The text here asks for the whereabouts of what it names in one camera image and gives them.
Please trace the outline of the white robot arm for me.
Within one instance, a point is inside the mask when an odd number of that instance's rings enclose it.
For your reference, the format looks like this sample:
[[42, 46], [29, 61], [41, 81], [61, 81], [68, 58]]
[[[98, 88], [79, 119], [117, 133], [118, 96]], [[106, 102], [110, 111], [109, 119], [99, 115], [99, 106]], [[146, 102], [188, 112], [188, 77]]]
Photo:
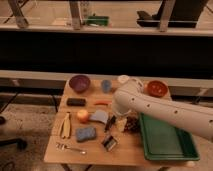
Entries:
[[144, 113], [213, 142], [213, 108], [146, 95], [143, 82], [136, 77], [116, 89], [112, 110], [118, 116], [131, 110]]

